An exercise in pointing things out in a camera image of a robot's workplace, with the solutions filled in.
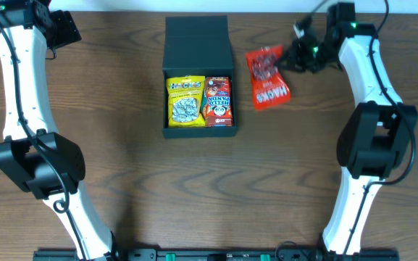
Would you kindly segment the black gift box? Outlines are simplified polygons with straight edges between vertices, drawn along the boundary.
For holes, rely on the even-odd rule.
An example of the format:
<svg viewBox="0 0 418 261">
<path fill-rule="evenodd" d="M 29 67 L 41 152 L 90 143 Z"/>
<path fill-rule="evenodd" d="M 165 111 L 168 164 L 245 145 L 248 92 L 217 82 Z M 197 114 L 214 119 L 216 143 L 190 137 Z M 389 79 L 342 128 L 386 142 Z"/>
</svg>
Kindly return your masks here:
<svg viewBox="0 0 418 261">
<path fill-rule="evenodd" d="M 168 93 L 164 90 L 162 134 L 171 138 L 233 137 L 238 131 L 235 65 L 227 16 L 167 17 L 162 62 L 164 79 L 183 76 L 228 77 L 233 111 L 231 127 L 182 127 L 168 125 Z"/>
</svg>

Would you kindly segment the red dried cranberry bag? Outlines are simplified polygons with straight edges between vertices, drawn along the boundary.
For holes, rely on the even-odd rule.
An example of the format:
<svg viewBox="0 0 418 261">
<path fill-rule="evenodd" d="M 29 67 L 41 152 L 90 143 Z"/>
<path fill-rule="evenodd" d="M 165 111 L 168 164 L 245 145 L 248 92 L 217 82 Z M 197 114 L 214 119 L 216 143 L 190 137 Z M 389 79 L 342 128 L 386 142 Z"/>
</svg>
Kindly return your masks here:
<svg viewBox="0 0 418 261">
<path fill-rule="evenodd" d="M 257 111 L 290 101 L 290 90 L 280 74 L 276 61 L 283 46 L 268 46 L 246 53 L 251 76 L 252 102 Z"/>
</svg>

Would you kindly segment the red Hello Panda box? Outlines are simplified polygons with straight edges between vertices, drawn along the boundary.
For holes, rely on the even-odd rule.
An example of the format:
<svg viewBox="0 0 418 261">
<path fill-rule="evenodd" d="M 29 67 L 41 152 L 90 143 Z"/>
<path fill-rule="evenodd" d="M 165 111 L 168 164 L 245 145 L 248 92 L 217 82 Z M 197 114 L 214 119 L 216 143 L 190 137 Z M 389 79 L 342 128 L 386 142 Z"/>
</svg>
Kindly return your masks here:
<svg viewBox="0 0 418 261">
<path fill-rule="evenodd" d="M 231 127 L 231 85 L 228 77 L 208 77 L 204 82 L 202 115 L 206 127 Z"/>
</svg>

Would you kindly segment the yellow seed snack bag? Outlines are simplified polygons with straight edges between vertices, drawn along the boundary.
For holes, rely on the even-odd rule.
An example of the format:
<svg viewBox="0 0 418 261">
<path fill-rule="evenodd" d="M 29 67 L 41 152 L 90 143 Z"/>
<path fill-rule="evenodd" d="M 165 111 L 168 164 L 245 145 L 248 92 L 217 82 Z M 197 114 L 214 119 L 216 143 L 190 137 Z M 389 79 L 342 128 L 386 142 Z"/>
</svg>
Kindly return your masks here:
<svg viewBox="0 0 418 261">
<path fill-rule="evenodd" d="M 170 128 L 199 128 L 206 125 L 201 114 L 204 76 L 168 78 L 167 118 Z"/>
</svg>

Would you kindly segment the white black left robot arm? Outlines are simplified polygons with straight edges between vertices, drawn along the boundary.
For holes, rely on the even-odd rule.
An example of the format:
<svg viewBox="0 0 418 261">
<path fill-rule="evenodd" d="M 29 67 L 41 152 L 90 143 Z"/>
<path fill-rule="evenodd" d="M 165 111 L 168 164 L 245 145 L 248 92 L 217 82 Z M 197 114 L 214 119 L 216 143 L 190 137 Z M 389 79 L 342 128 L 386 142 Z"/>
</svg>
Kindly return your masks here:
<svg viewBox="0 0 418 261">
<path fill-rule="evenodd" d="M 70 260 L 118 260 L 111 230 L 86 191 L 80 147 L 59 134 L 49 102 L 47 52 L 81 40 L 68 11 L 49 1 L 0 1 L 0 61 L 6 102 L 0 170 L 54 211 L 75 244 Z"/>
</svg>

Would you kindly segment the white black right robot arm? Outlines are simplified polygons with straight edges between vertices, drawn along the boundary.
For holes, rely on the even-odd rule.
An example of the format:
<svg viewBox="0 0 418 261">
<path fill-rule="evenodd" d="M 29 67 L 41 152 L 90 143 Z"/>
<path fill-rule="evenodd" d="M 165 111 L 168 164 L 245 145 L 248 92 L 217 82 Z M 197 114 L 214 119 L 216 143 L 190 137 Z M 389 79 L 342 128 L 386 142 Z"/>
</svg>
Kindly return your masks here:
<svg viewBox="0 0 418 261">
<path fill-rule="evenodd" d="M 405 105 L 390 83 L 380 56 L 381 27 L 358 22 L 352 1 L 328 7 L 323 39 L 312 21 L 308 14 L 293 26 L 296 39 L 275 66 L 317 73 L 334 63 L 348 76 L 355 109 L 336 145 L 341 180 L 333 213 L 309 259 L 397 260 L 395 250 L 363 250 L 361 235 L 378 191 L 413 168 L 417 109 Z"/>
</svg>

